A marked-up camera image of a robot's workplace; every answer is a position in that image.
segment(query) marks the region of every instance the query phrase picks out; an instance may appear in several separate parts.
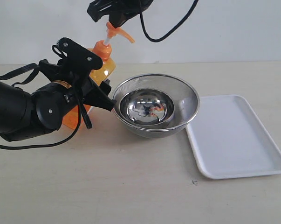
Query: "table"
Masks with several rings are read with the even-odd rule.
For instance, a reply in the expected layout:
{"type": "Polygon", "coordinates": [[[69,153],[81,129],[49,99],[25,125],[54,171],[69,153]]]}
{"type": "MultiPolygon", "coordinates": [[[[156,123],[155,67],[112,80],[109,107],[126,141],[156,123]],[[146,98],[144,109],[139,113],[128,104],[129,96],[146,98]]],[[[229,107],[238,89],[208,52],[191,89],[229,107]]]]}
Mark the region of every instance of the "table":
{"type": "MultiPolygon", "coordinates": [[[[0,75],[18,67],[0,66],[0,75]]],[[[201,96],[242,95],[281,149],[281,62],[118,65],[111,85],[151,72],[178,76],[201,96]]],[[[40,75],[24,89],[46,82],[40,75]]],[[[0,150],[1,224],[281,223],[281,175],[212,181],[198,171],[185,130],[149,140],[111,112],[96,108],[90,117],[93,129],[59,147],[0,150]]]]}

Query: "white wall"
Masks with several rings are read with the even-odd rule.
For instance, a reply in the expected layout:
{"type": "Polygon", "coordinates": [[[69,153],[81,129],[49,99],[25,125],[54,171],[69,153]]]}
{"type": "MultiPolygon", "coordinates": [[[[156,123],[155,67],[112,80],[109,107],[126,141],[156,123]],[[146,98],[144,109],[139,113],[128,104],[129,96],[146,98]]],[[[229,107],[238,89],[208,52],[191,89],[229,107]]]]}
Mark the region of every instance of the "white wall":
{"type": "MultiPolygon", "coordinates": [[[[103,17],[87,14],[91,0],[0,0],[0,64],[56,62],[51,45],[66,36],[92,47],[106,34],[103,17]]],[[[147,30],[160,37],[192,0],[155,0],[144,13],[147,30]]],[[[112,41],[117,63],[281,60],[281,0],[200,0],[190,19],[161,43],[143,35],[139,17],[123,28],[136,43],[112,41]]]]}

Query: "plastic tray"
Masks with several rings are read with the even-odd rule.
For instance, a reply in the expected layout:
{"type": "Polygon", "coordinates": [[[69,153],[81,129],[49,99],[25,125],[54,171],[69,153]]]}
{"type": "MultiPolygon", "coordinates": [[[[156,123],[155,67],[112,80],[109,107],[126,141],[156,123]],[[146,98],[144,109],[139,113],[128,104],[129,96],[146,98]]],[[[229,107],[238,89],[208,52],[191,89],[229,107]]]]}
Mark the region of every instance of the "plastic tray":
{"type": "Polygon", "coordinates": [[[198,168],[208,178],[281,174],[281,151],[241,96],[201,97],[186,130],[198,168]]]}

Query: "mesh strainer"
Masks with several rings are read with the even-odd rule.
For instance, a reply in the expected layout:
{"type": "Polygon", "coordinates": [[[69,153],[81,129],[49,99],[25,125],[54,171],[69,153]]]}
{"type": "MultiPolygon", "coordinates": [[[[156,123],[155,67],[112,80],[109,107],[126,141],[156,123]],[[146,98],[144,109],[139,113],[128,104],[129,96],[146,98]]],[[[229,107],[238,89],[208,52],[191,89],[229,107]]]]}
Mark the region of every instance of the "mesh strainer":
{"type": "Polygon", "coordinates": [[[130,131],[146,138],[163,138],[181,131],[195,117],[200,104],[199,96],[191,85],[177,77],[164,74],[143,74],[129,78],[114,90],[113,99],[117,101],[113,110],[115,115],[130,131]],[[140,126],[132,120],[127,120],[121,113],[123,98],[141,89],[160,91],[172,99],[174,115],[166,128],[140,126]]]}

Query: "metal bowl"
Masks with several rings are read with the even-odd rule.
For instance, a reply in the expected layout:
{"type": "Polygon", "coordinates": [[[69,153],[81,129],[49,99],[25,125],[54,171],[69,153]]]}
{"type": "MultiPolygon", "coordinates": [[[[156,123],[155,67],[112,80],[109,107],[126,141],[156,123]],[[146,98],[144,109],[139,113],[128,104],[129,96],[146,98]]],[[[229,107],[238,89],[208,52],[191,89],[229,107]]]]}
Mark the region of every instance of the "metal bowl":
{"type": "Polygon", "coordinates": [[[182,79],[143,74],[122,82],[115,90],[114,114],[135,134],[163,138],[178,133],[195,117],[200,100],[182,79]],[[162,112],[156,114],[160,107],[162,112]]]}

